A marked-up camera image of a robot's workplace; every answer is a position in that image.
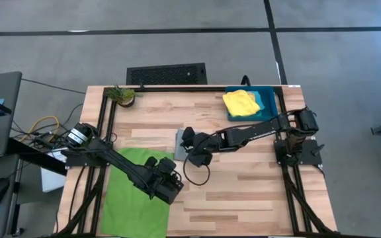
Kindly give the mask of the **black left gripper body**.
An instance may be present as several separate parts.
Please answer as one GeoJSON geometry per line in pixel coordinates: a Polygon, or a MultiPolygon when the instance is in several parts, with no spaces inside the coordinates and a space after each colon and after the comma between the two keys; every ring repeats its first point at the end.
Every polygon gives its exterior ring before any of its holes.
{"type": "Polygon", "coordinates": [[[144,188],[144,192],[150,199],[156,197],[166,204],[171,205],[183,187],[184,184],[181,175],[173,171],[170,174],[158,173],[150,176],[144,188]]]}

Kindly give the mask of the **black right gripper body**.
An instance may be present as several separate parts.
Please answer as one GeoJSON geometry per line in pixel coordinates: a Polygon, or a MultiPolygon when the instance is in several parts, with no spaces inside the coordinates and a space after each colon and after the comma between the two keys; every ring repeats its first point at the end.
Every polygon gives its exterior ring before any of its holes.
{"type": "Polygon", "coordinates": [[[191,141],[191,153],[202,153],[203,151],[216,153],[226,149],[223,133],[197,133],[191,141]]]}

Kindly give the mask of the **grey microfiber towel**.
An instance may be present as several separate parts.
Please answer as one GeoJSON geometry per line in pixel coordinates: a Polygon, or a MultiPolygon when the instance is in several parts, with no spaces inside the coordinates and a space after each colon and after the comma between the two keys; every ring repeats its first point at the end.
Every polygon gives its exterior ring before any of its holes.
{"type": "Polygon", "coordinates": [[[176,133],[176,141],[175,141],[175,152],[174,152],[174,160],[176,161],[184,161],[188,155],[188,152],[193,148],[184,148],[181,146],[181,143],[186,140],[182,139],[181,136],[183,134],[184,129],[178,129],[176,133]]]}

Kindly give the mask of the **green microfiber towel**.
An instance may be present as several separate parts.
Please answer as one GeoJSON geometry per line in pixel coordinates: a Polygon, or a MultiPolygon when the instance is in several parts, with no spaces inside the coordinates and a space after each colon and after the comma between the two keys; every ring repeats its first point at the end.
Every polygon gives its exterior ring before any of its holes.
{"type": "Polygon", "coordinates": [[[100,233],[126,238],[166,238],[170,206],[149,198],[125,173],[112,166],[106,189],[100,233]]]}

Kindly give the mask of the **yellow microfiber towel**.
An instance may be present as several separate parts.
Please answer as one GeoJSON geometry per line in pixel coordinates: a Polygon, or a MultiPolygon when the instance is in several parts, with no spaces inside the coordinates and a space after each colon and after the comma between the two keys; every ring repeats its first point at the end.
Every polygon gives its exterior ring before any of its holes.
{"type": "Polygon", "coordinates": [[[261,106],[256,102],[256,94],[242,89],[228,92],[222,96],[229,114],[236,116],[252,116],[261,111],[261,106]]]}

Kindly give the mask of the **potted succulent plant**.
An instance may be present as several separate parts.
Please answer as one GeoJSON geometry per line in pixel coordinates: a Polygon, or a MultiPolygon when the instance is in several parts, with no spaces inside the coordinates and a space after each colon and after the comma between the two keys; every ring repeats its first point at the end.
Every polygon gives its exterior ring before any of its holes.
{"type": "Polygon", "coordinates": [[[118,85],[105,89],[104,95],[123,108],[133,106],[136,98],[143,97],[142,93],[136,93],[133,89],[118,85]]]}

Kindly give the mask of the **blue plastic bin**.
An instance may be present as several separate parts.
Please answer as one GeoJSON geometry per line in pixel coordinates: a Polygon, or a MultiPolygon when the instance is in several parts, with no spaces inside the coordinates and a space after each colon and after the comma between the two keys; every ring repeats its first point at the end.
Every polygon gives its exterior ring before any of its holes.
{"type": "Polygon", "coordinates": [[[275,102],[275,94],[273,93],[273,88],[270,86],[260,86],[260,87],[226,87],[226,93],[234,92],[236,90],[244,90],[244,91],[258,91],[261,95],[261,100],[265,105],[265,108],[258,113],[252,116],[236,116],[233,117],[227,112],[227,117],[229,121],[238,122],[238,121],[267,121],[271,118],[278,115],[276,102],[275,102]]]}

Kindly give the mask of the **white box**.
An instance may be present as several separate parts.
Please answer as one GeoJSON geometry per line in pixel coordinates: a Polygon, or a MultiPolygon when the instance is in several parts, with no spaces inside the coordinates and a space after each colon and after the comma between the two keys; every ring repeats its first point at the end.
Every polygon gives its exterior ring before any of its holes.
{"type": "MultiPolygon", "coordinates": [[[[67,157],[61,151],[67,148],[54,149],[47,153],[58,161],[66,162],[67,157]]],[[[42,191],[45,193],[64,187],[66,176],[41,168],[42,191]]]]}

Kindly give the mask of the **black desk beam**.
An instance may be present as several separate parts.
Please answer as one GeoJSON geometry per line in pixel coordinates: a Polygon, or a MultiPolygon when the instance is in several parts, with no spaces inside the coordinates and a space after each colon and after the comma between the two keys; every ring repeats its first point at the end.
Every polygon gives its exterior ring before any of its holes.
{"type": "Polygon", "coordinates": [[[66,176],[67,174],[64,162],[12,138],[9,138],[7,142],[6,154],[18,155],[23,161],[35,164],[59,175],[66,176]]]}

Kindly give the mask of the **grey computer monitor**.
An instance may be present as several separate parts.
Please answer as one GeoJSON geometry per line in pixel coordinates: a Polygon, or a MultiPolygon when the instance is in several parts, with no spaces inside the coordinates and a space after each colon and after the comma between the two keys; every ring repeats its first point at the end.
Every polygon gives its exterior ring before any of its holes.
{"type": "Polygon", "coordinates": [[[0,156],[6,152],[19,95],[21,79],[22,73],[20,71],[0,74],[0,99],[4,99],[3,106],[11,110],[10,115],[0,117],[0,156]]]}

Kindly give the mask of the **black aluminium table frame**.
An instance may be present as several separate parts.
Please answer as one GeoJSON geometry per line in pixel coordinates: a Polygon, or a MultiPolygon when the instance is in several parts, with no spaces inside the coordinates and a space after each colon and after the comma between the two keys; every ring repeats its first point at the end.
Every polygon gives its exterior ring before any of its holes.
{"type": "MultiPolygon", "coordinates": [[[[224,86],[148,87],[130,108],[87,89],[80,120],[114,132],[114,146],[173,151],[179,128],[214,132],[230,126],[224,86]]],[[[292,224],[274,136],[219,153],[208,168],[177,165],[184,188],[170,207],[171,237],[290,235],[292,224]]]]}

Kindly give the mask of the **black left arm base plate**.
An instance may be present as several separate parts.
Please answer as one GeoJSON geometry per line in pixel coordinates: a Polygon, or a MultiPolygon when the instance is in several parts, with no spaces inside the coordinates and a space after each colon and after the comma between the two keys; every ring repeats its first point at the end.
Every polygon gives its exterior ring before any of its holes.
{"type": "Polygon", "coordinates": [[[81,147],[75,149],[67,149],[61,152],[66,156],[66,165],[68,167],[102,167],[107,165],[107,161],[97,156],[98,153],[112,149],[111,146],[90,149],[81,147]]]}

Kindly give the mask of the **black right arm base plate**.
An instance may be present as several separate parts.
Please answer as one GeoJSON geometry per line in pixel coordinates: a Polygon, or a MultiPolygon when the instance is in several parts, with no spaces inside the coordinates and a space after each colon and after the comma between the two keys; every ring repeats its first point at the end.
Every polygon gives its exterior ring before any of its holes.
{"type": "Polygon", "coordinates": [[[300,150],[291,152],[285,140],[277,140],[274,142],[277,163],[288,166],[294,166],[296,164],[321,165],[320,151],[324,146],[324,144],[318,145],[316,140],[308,139],[302,143],[300,150]]]}

